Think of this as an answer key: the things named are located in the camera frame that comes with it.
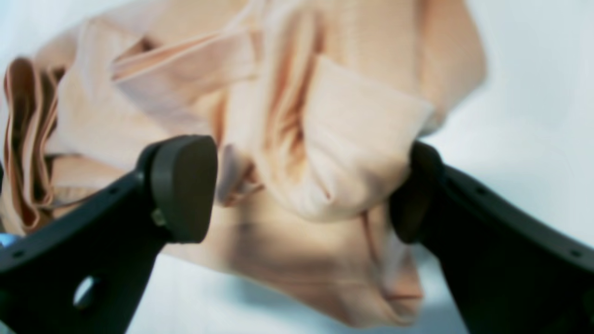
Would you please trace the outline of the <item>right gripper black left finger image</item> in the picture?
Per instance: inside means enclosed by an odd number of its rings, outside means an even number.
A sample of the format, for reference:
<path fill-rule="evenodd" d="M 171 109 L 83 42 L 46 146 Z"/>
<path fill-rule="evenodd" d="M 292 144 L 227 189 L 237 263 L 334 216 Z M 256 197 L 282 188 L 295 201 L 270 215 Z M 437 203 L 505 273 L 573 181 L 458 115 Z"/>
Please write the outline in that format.
<path fill-rule="evenodd" d="M 214 139 L 156 142 L 135 169 L 1 250 L 1 321 L 17 334 L 124 334 L 165 245 L 206 236 Z"/>

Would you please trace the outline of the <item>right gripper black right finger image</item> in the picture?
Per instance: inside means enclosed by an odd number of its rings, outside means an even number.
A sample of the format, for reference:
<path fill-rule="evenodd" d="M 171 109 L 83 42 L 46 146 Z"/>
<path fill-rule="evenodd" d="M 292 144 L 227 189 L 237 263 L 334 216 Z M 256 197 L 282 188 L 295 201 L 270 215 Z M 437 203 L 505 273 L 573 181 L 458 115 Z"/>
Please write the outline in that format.
<path fill-rule="evenodd" d="M 417 141 L 389 199 L 396 235 L 439 260 L 471 334 L 591 334 L 594 253 Z"/>

